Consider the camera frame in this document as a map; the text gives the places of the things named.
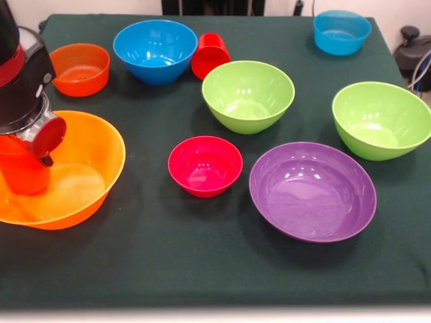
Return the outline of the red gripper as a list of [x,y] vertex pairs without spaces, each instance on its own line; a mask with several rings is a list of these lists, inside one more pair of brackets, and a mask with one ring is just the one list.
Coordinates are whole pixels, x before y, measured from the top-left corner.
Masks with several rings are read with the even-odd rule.
[[44,167],[52,167],[50,154],[61,144],[67,129],[66,122],[59,116],[42,116],[28,132],[28,151]]

